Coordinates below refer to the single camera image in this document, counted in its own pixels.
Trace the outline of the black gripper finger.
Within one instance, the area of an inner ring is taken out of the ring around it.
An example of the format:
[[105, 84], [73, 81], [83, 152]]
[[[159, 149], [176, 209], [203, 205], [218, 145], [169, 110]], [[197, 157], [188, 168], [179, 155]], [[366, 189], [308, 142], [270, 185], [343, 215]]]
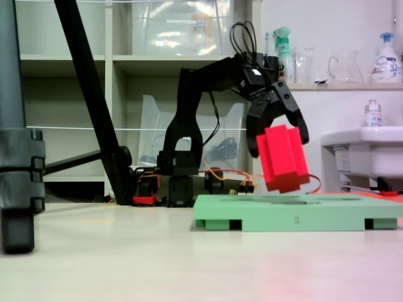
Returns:
[[262, 135], [273, 120], [269, 103], [252, 103], [246, 116], [247, 147], [252, 157], [259, 156], [256, 137]]
[[289, 123], [299, 129], [302, 144], [305, 145], [309, 143], [309, 131], [307, 125], [287, 84], [283, 81], [278, 81], [273, 84], [273, 88], [280, 100], [281, 115], [285, 115]]

